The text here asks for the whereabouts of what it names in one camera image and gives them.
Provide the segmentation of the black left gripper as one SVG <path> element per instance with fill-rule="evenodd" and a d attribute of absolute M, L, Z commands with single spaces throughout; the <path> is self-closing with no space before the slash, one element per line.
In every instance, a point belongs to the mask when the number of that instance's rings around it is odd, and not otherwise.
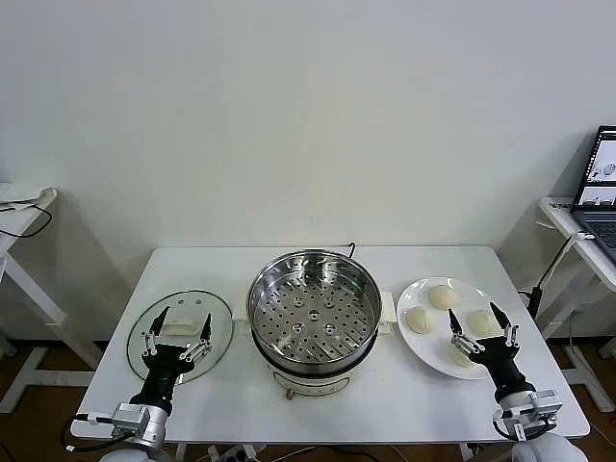
<path fill-rule="evenodd" d="M 129 400 L 130 404 L 155 406 L 163 410 L 172 409 L 172 395 L 177 378 L 193 370 L 211 351 L 211 321 L 209 314 L 200 333 L 199 342 L 186 349 L 182 346 L 158 344 L 169 306 L 153 320 L 141 336 L 144 343 L 141 359 L 147 367 L 147 376 L 141 390 Z"/>

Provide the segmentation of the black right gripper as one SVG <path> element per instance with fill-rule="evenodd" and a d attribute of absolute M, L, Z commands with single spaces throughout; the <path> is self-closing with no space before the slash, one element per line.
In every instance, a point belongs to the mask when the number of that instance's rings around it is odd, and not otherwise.
<path fill-rule="evenodd" d="M 503 337 L 478 339 L 467 335 L 454 312 L 448 309 L 451 343 L 465 356 L 484 366 L 496 387 L 495 399 L 503 399 L 520 392 L 533 392 L 534 386 L 517 368 L 514 358 L 519 352 L 517 334 L 518 324 L 513 324 L 509 317 L 491 302 L 492 313 L 500 326 Z"/>

